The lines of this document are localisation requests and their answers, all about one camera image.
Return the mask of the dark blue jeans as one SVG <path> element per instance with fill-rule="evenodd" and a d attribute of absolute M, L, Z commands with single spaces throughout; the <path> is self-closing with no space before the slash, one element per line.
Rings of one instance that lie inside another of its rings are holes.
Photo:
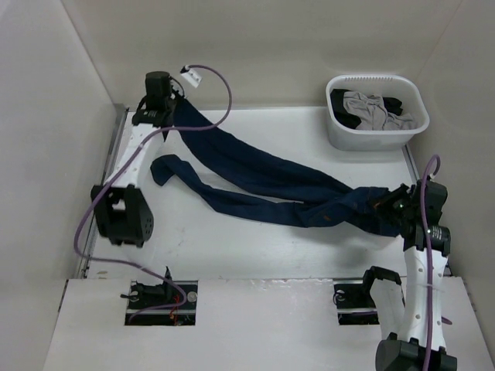
<path fill-rule="evenodd" d="M 241 192 L 203 183 L 191 164 L 177 155 L 163 155 L 152 162 L 155 184 L 163 186 L 176 176 L 215 211 L 241 219 L 299 228 L 349 223 L 374 235 L 398 236 L 398 227 L 380 218 L 371 205 L 388 189 L 353 189 L 320 170 L 257 149 L 212 128 L 185 98 L 179 99 L 173 120 L 194 157 Z"/>

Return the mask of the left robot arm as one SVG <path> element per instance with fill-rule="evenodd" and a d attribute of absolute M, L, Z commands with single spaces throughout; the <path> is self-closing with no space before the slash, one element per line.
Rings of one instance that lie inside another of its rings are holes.
<path fill-rule="evenodd" d="M 172 127 L 178 91 L 165 71 L 145 75 L 145 96 L 132 117 L 131 137 L 114 171 L 90 192 L 99 234 L 138 248 L 151 238 L 154 216 L 142 183 Z"/>

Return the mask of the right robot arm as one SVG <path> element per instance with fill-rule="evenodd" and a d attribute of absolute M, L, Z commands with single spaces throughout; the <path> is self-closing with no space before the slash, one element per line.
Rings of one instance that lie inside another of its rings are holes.
<path fill-rule="evenodd" d="M 442 324 L 442 279 L 448 263 L 451 233 L 440 226 L 448 197 L 432 180 L 401 185 L 374 202 L 379 216 L 400 229 L 404 239 L 407 281 L 373 266 L 358 288 L 360 300 L 377 310 L 382 339 L 375 355 L 377 370 L 455 370 Z"/>

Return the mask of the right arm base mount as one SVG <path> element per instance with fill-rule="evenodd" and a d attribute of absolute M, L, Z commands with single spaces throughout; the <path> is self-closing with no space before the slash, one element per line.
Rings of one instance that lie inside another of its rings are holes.
<path fill-rule="evenodd" d="M 333 303 L 339 325 L 378 325 L 377 309 L 361 279 L 333 281 Z"/>

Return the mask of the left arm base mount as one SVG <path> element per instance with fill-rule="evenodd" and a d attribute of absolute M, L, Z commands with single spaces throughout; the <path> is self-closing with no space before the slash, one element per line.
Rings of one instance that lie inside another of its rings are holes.
<path fill-rule="evenodd" d="M 149 285 L 131 283 L 127 294 L 127 326 L 194 326 L 198 303 L 199 281 L 175 281 L 186 295 L 167 282 Z"/>

